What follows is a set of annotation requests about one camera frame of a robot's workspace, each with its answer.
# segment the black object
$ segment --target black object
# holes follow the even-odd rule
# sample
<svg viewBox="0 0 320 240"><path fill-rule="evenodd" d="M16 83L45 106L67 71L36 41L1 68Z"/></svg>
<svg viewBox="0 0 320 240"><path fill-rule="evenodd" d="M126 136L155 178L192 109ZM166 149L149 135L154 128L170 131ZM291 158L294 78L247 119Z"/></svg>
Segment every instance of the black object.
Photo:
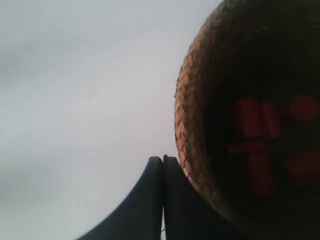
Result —
<svg viewBox="0 0 320 240"><path fill-rule="evenodd" d="M124 201L78 240L159 240L163 216L162 175L162 160L150 157Z"/></svg>
<svg viewBox="0 0 320 240"><path fill-rule="evenodd" d="M175 157L163 159L167 240L243 240L245 237L200 197Z"/></svg>

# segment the woven basket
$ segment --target woven basket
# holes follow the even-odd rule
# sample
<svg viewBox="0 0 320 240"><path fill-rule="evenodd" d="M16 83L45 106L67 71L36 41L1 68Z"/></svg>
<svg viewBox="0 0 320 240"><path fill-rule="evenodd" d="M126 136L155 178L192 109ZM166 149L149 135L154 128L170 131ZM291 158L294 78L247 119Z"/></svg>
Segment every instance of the woven basket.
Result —
<svg viewBox="0 0 320 240"><path fill-rule="evenodd" d="M319 76L318 0L225 0L183 61L175 93L181 167L215 211L254 239L320 239L320 207L308 208L312 199L320 201L320 191L305 197L308 201L302 193L271 201L265 207L269 215L257 211L238 186L235 166L214 154L223 140L217 116L208 119L208 109L240 97L281 99L301 90L320 101Z"/></svg>

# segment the woven texture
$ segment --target woven texture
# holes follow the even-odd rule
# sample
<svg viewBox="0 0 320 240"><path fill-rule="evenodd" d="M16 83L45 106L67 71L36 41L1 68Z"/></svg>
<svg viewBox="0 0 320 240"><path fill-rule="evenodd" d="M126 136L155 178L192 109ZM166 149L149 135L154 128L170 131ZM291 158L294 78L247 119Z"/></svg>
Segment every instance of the woven texture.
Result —
<svg viewBox="0 0 320 240"><path fill-rule="evenodd" d="M233 66L243 54L241 46L254 43L256 33L263 31L275 38L285 36L280 40L288 45L288 55L293 50L289 56L293 61L310 68L319 63L319 1L225 0L206 19L189 47L175 93L175 139L184 174L215 211L261 239L259 233L267 226L239 215L220 189L211 162L224 159L208 157L204 125L212 91L236 74ZM306 35L309 41L302 41Z"/></svg>

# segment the black curved object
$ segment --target black curved object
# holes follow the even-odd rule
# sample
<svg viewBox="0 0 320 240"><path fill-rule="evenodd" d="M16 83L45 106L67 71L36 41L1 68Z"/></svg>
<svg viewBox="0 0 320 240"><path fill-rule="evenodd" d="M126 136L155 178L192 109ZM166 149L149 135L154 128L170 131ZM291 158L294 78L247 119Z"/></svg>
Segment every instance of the black curved object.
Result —
<svg viewBox="0 0 320 240"><path fill-rule="evenodd" d="M167 240L243 240L189 183L175 157L163 159L164 223Z"/></svg>
<svg viewBox="0 0 320 240"><path fill-rule="evenodd" d="M159 240L163 216L162 176L162 160L150 157L124 201L78 240Z"/></svg>

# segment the red object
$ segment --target red object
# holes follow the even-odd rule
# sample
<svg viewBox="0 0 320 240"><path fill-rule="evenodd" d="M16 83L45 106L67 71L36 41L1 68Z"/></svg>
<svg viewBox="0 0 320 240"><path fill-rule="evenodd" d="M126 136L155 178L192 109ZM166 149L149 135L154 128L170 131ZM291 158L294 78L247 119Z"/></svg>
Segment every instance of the red object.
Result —
<svg viewBox="0 0 320 240"><path fill-rule="evenodd" d="M320 146L310 147L282 162L298 186L320 179Z"/></svg>
<svg viewBox="0 0 320 240"><path fill-rule="evenodd" d="M254 98L242 99L233 105L237 138L254 138L265 134L262 106Z"/></svg>
<svg viewBox="0 0 320 240"><path fill-rule="evenodd" d="M267 138L270 140L281 138L283 136L283 131L276 106L273 103L265 103L262 105L262 111Z"/></svg>
<svg viewBox="0 0 320 240"><path fill-rule="evenodd" d="M271 162L266 153L251 155L243 164L246 184L253 195L269 197L277 193Z"/></svg>
<svg viewBox="0 0 320 240"><path fill-rule="evenodd" d="M310 122L318 117L319 106L311 96L296 95L290 100L288 106L280 111L280 115L284 123Z"/></svg>
<svg viewBox="0 0 320 240"><path fill-rule="evenodd" d="M229 156L252 155L264 152L266 144L261 139L252 139L239 144L232 144L226 147Z"/></svg>

